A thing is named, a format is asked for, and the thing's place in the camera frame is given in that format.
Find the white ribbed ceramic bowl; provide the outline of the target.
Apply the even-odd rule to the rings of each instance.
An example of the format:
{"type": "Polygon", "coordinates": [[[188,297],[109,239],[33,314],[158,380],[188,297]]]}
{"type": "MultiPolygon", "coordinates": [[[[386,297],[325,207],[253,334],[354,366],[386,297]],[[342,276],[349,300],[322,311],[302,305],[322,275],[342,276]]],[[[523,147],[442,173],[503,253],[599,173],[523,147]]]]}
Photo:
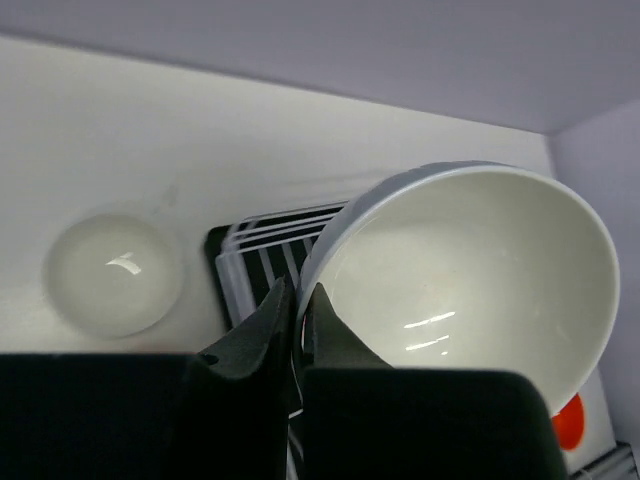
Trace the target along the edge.
{"type": "Polygon", "coordinates": [[[620,298],[611,234],[561,182],[486,161],[424,165],[349,201],[300,271],[394,367],[516,372],[558,413],[597,366],[620,298]]]}

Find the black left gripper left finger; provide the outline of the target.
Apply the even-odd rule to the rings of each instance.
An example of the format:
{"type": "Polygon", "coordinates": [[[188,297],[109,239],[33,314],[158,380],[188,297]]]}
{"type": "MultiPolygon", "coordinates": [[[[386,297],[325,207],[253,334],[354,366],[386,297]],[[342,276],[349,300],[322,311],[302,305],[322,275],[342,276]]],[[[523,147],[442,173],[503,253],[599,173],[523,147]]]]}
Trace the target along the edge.
{"type": "Polygon", "coordinates": [[[189,467],[197,479],[285,477],[292,286],[201,351],[189,378],[189,467]]]}

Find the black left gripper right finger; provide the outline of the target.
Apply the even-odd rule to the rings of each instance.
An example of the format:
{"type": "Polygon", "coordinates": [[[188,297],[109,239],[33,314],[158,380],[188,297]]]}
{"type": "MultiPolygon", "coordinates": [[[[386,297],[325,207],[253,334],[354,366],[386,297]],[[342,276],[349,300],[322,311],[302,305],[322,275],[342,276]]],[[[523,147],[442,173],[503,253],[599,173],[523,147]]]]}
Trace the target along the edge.
{"type": "Polygon", "coordinates": [[[305,400],[361,397],[393,367],[376,354],[337,314],[318,283],[303,319],[302,392],[305,400]]]}

